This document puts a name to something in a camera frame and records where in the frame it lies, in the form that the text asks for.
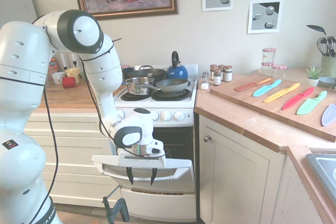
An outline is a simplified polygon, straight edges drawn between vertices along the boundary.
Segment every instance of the red mug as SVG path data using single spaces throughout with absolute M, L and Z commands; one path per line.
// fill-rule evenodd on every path
M 74 77 L 63 77 L 62 78 L 63 88 L 73 88 L 76 86 L 76 79 Z

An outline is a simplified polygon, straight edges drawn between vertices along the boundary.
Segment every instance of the stove knob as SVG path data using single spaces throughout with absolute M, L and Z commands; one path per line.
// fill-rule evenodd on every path
M 156 121 L 159 119 L 159 114 L 156 111 L 152 111 L 153 121 Z
M 184 113 L 182 111 L 177 111 L 174 115 L 175 120 L 182 121 L 184 119 Z
M 122 110 L 117 110 L 117 113 L 121 116 L 121 118 L 125 118 L 125 112 L 123 112 Z
M 172 115 L 170 114 L 170 112 L 165 111 L 165 112 L 162 112 L 161 117 L 164 121 L 169 121 Z

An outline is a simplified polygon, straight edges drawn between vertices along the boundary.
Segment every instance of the knife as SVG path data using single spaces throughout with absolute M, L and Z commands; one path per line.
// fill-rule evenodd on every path
M 326 96 L 327 96 L 327 92 L 322 91 L 321 93 L 319 93 L 318 97 L 316 97 L 314 99 L 308 98 L 300 106 L 300 108 L 298 109 L 298 112 L 296 112 L 296 115 L 306 115 L 306 114 L 310 113 L 317 106 L 317 104 L 319 104 Z
M 271 80 L 271 78 L 267 78 L 267 79 L 265 79 L 265 80 L 263 80 L 261 82 L 258 82 L 258 83 L 252 81 L 252 82 L 249 82 L 247 84 L 241 85 L 239 87 L 235 87 L 234 90 L 236 90 L 236 91 L 243 91 L 243 90 L 252 88 L 252 87 L 254 87 L 254 86 L 258 85 L 258 84 L 262 84 L 264 82 L 268 82 L 270 80 Z
M 271 101 L 283 96 L 284 94 L 287 94 L 288 92 L 293 91 L 294 89 L 296 89 L 299 86 L 300 86 L 299 83 L 295 83 L 290 88 L 280 90 L 280 91 L 276 92 L 275 94 L 271 95 L 264 102 L 271 102 Z
M 256 92 L 254 92 L 253 96 L 254 97 L 259 97 L 259 96 L 265 94 L 266 92 L 270 91 L 272 88 L 275 88 L 280 83 L 281 83 L 281 79 L 276 80 L 271 85 L 265 85 L 265 86 L 261 87 L 260 89 L 258 89 Z
M 301 101 L 304 97 L 308 96 L 314 91 L 314 87 L 311 87 L 307 89 L 304 93 L 297 94 L 296 96 L 292 97 L 289 99 L 282 107 L 282 110 L 289 109 L 292 107 L 294 104 L 297 104 L 299 101 Z
M 335 119 L 336 119 L 336 104 L 331 104 L 329 105 L 329 107 L 327 107 L 327 109 L 323 113 L 322 125 L 326 127 L 333 121 L 335 121 Z

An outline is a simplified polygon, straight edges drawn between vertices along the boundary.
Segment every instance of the green knife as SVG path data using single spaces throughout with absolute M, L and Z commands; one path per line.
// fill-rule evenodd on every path
M 308 98 L 298 109 L 298 112 L 296 112 L 296 115 L 306 115 L 309 114 L 316 106 L 319 104 L 325 97 L 327 96 L 326 91 L 322 91 L 319 93 L 319 96 L 310 99 Z

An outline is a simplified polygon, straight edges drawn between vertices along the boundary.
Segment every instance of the blue kettle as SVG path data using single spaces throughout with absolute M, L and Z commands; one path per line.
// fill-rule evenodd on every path
M 172 65 L 168 67 L 166 78 L 167 79 L 188 79 L 188 71 L 183 67 L 179 60 L 179 54 L 176 51 L 172 53 Z

